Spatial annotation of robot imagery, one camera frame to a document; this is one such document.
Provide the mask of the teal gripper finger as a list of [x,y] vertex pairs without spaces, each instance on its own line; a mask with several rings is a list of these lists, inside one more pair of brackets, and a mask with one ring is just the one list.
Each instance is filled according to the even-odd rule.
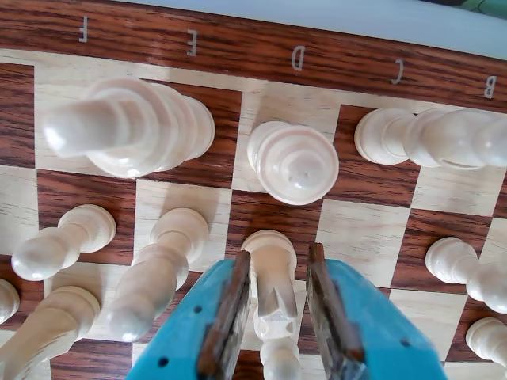
[[444,379],[429,339],[368,279],[321,243],[308,251],[307,304],[328,379]]
[[221,260],[187,292],[127,379],[231,379],[250,310],[250,253]]

